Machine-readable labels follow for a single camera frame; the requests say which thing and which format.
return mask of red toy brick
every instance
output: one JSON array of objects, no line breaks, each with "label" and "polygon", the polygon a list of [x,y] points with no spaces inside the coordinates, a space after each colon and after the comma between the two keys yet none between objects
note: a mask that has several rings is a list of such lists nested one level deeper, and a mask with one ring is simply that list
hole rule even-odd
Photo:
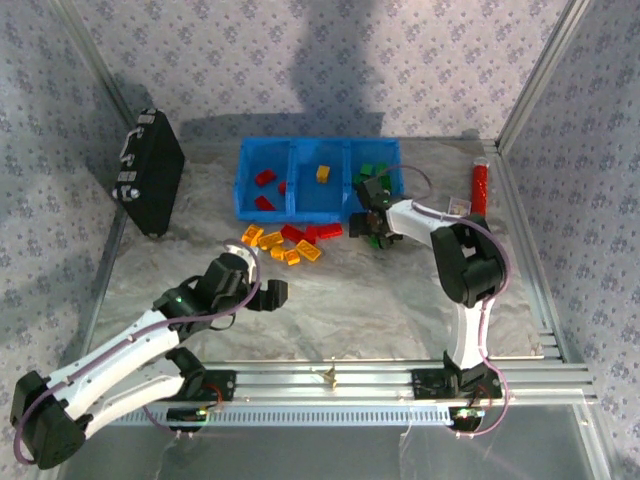
[{"label": "red toy brick", "polygon": [[304,232],[298,230],[296,227],[292,227],[291,225],[285,225],[280,230],[280,233],[287,240],[291,240],[296,245],[304,238]]},{"label": "red toy brick", "polygon": [[318,227],[318,237],[324,239],[340,237],[342,235],[342,225],[339,223],[332,223],[330,225],[324,225]]},{"label": "red toy brick", "polygon": [[311,245],[315,245],[317,238],[318,238],[318,227],[309,225],[304,232],[304,239],[307,242],[309,242]]},{"label": "red toy brick", "polygon": [[256,184],[258,184],[259,187],[264,187],[267,183],[273,182],[275,179],[276,174],[273,173],[273,170],[267,168],[265,171],[256,175]]},{"label": "red toy brick", "polygon": [[276,209],[276,207],[274,207],[264,195],[260,195],[254,200],[254,202],[256,203],[258,210],[262,210],[263,212],[273,212]]}]

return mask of yellow block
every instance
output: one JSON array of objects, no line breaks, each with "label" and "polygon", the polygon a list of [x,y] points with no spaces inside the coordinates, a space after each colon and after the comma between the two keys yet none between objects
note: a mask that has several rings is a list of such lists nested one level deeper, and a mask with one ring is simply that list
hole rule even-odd
[{"label": "yellow block", "polygon": [[249,228],[242,234],[242,241],[250,247],[258,245],[258,239],[264,233],[264,228],[257,225],[249,225]]},{"label": "yellow block", "polygon": [[284,243],[284,238],[282,238],[282,234],[280,232],[263,235],[258,239],[258,246],[263,250],[269,250],[270,248],[282,243]]},{"label": "yellow block", "polygon": [[322,255],[322,250],[314,247],[306,240],[300,240],[300,243],[296,245],[296,250],[300,255],[302,255],[307,260],[311,260],[315,262],[320,255]]},{"label": "yellow block", "polygon": [[286,260],[288,265],[295,265],[296,263],[300,263],[300,255],[295,250],[288,250],[284,252],[284,259]]},{"label": "yellow block", "polygon": [[327,183],[329,181],[329,167],[326,165],[320,165],[316,172],[316,180],[318,183]]},{"label": "yellow block", "polygon": [[280,245],[276,245],[271,249],[271,256],[276,260],[280,260],[282,262],[284,260],[285,251],[286,250],[284,249],[284,247],[281,247]]}]

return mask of patterned wall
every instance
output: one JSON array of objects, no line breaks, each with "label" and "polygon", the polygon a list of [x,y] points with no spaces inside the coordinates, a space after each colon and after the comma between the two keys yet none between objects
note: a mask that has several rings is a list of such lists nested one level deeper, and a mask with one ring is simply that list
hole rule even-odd
[{"label": "patterned wall", "polygon": [[76,0],[182,140],[495,138],[566,0]]},{"label": "patterned wall", "polygon": [[1,2],[0,478],[22,478],[16,380],[77,349],[115,208],[103,185],[124,130],[46,2]]},{"label": "patterned wall", "polygon": [[508,157],[565,333],[640,478],[640,4],[594,3]]}]

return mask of robotic arm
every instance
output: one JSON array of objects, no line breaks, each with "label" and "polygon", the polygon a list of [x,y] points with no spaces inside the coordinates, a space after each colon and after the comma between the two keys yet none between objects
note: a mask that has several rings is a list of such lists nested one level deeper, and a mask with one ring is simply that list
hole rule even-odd
[{"label": "robotic arm", "polygon": [[[447,394],[456,396],[475,387],[492,373],[483,361],[483,355],[487,356],[488,319],[494,303],[491,297],[506,275],[505,259],[496,245],[468,226],[473,222],[489,230],[486,221],[477,214],[459,220],[416,206],[411,199],[392,197],[377,178],[357,184],[355,190],[366,212],[350,217],[349,236],[372,237],[380,248],[407,236],[433,249],[440,284],[456,304],[458,314],[444,353],[445,369],[449,372],[444,379]],[[479,332],[483,309],[485,321],[483,331]]]},{"label": "robotic arm", "polygon": [[[11,423],[16,429],[23,424],[22,441],[41,469],[64,462],[98,430],[128,412],[200,392],[205,368],[189,350],[176,347],[210,328],[211,321],[180,320],[232,311],[259,281],[247,249],[226,249],[203,276],[167,290],[131,327],[87,356],[47,378],[31,371],[17,382]],[[287,292],[286,282],[269,280],[267,290],[257,290],[246,308],[273,311],[285,303]],[[50,395],[23,418],[47,391]]]}]

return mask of red tube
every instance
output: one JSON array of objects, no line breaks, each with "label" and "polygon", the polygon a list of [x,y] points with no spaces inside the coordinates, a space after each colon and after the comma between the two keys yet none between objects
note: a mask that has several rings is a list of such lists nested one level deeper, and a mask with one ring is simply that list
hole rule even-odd
[{"label": "red tube", "polygon": [[487,215],[487,196],[489,191],[489,163],[484,158],[473,162],[471,180],[471,213]]}]

